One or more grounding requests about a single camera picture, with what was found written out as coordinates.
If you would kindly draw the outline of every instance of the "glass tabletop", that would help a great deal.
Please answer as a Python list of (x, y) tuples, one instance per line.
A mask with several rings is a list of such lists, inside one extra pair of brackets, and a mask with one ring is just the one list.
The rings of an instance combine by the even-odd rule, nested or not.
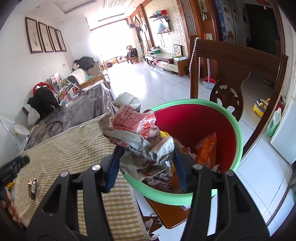
[(149, 54), (150, 56), (153, 57), (161, 57), (161, 58), (174, 58), (176, 57), (175, 54), (172, 53), (155, 53), (155, 54)]

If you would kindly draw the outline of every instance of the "metal screw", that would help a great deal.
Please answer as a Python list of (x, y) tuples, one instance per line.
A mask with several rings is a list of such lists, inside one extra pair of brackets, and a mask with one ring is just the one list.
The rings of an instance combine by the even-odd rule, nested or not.
[(68, 176), (68, 174), (69, 173), (67, 171), (63, 171), (63, 172), (61, 172), (60, 175), (61, 175), (61, 177), (66, 177), (66, 176)]
[(201, 170), (202, 169), (202, 165), (196, 163), (196, 164), (193, 165), (193, 168), (196, 169), (196, 170)]
[(92, 166), (92, 169), (93, 169), (94, 171), (99, 170), (100, 168), (101, 168), (101, 166), (98, 165), (98, 164), (95, 164), (95, 165)]
[(234, 175), (234, 172), (232, 170), (227, 170), (226, 175), (232, 177)]

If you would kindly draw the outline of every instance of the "refrigerator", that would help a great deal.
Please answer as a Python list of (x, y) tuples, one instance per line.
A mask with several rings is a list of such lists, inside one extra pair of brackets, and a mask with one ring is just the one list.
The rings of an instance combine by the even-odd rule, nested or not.
[(273, 135), (271, 145), (292, 164), (296, 160), (296, 33), (292, 29), (293, 61), (292, 76), (286, 106), (281, 122)]

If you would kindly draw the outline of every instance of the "trash bin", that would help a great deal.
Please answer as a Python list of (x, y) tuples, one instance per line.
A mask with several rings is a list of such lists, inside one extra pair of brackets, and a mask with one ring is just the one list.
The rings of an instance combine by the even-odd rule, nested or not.
[[(237, 120), (224, 107), (201, 99), (184, 99), (151, 108), (155, 112), (155, 124), (161, 131), (168, 132), (184, 146), (194, 146), (206, 135), (216, 132), (216, 164), (224, 173), (236, 171), (242, 158), (242, 134)], [(192, 193), (173, 194), (156, 190), (130, 175), (125, 174), (128, 183), (145, 197), (168, 205), (190, 205)]]

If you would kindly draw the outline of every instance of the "black bag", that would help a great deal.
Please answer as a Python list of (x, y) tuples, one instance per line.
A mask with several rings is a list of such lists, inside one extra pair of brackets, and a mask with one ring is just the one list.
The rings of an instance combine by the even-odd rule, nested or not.
[(92, 57), (82, 57), (81, 59), (76, 59), (74, 61), (75, 64), (79, 64), (80, 69), (84, 69), (86, 71), (89, 70), (89, 68), (92, 68), (94, 66), (94, 58)]
[(132, 57), (138, 57), (138, 51), (136, 48), (133, 48), (130, 50), (130, 56)]
[(43, 119), (60, 106), (54, 94), (47, 87), (38, 88), (34, 96), (28, 99), (27, 104), (37, 110), (40, 119)]

